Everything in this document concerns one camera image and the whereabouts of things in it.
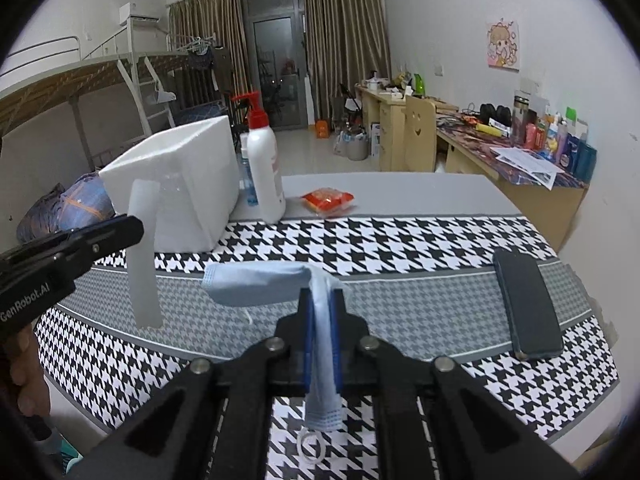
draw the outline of blue face mask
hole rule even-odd
[[[234,307],[297,301],[300,289],[310,288],[315,336],[312,341],[311,382],[305,397],[305,426],[312,431],[340,430],[342,399],[335,385],[329,300],[331,291],[344,288],[344,284],[310,264],[246,262],[209,264],[205,268],[202,287],[216,303]]]

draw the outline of floor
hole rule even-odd
[[[310,130],[284,130],[276,132],[278,160],[282,175],[307,173],[353,173],[356,171],[378,171],[378,160],[349,160],[334,155],[335,136],[316,139]]]

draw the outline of black phone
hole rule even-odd
[[[562,331],[535,258],[498,249],[494,267],[516,359],[559,356],[564,348]]]

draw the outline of metal screw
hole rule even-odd
[[[380,346],[380,341],[378,341],[377,337],[366,335],[360,340],[360,346],[365,350],[375,350]]]
[[[284,340],[281,337],[270,337],[264,344],[269,352],[277,352],[284,348]]]
[[[434,362],[436,368],[441,372],[450,372],[456,367],[456,362],[451,357],[437,357]]]
[[[209,371],[210,368],[211,363],[204,357],[198,357],[197,359],[194,359],[189,365],[189,370],[191,370],[196,375],[205,374]]]

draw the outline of anime girl poster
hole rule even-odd
[[[518,22],[504,18],[486,24],[486,61],[489,66],[520,70]]]

